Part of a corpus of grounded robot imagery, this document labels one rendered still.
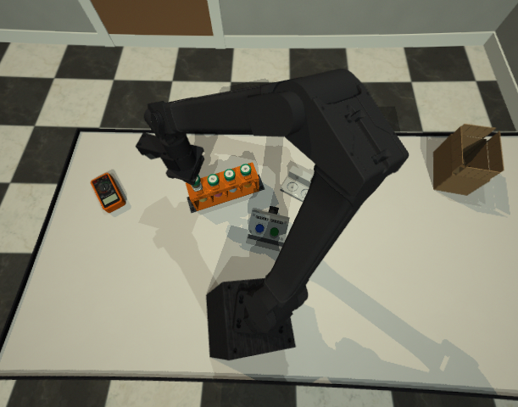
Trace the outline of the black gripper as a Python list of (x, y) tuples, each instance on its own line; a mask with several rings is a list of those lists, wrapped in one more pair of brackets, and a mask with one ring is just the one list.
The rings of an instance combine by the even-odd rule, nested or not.
[(199, 171), (201, 170), (201, 167), (202, 167), (202, 164), (204, 161), (204, 157), (202, 155), (204, 150), (202, 147), (195, 146), (192, 144), (190, 144), (190, 145), (192, 147), (190, 149), (190, 152), (186, 156), (184, 156), (180, 159), (172, 158), (176, 162), (180, 171), (168, 169), (166, 171), (166, 175), (169, 178), (180, 179), (190, 185), (194, 185), (194, 182), (196, 181), (196, 177), (199, 174)]

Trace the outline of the orange digital multimeter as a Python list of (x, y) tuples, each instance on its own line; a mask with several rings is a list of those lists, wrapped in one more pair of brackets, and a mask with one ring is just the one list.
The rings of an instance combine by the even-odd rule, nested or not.
[(114, 178), (109, 173), (91, 180), (91, 184), (102, 208), (108, 213), (125, 205), (125, 200)]

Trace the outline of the brown cardboard box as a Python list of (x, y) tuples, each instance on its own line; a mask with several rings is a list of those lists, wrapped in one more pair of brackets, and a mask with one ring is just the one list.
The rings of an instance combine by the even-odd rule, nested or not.
[(433, 190), (468, 195), (504, 171), (501, 138), (484, 139), (491, 132), (463, 124), (451, 134), (433, 152)]

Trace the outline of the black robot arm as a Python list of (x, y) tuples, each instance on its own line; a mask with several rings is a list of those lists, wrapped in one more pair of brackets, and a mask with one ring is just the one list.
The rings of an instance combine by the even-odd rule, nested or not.
[(263, 283), (236, 294), (232, 330), (269, 337), (285, 335), (285, 321), (308, 299), (306, 284), (320, 262), (364, 201), (409, 157), (349, 70), (278, 82), (148, 103), (144, 119), (156, 136), (143, 132), (136, 144), (141, 155), (160, 157), (167, 169), (180, 171), (173, 159), (190, 152), (188, 131), (252, 132), (285, 137), (315, 163), (273, 268)]

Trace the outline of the grey key housing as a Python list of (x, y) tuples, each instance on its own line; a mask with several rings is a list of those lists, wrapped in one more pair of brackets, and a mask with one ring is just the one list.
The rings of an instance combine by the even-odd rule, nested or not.
[(290, 217), (278, 215), (278, 209), (270, 206), (269, 213), (254, 209), (248, 225), (248, 238), (282, 247)]

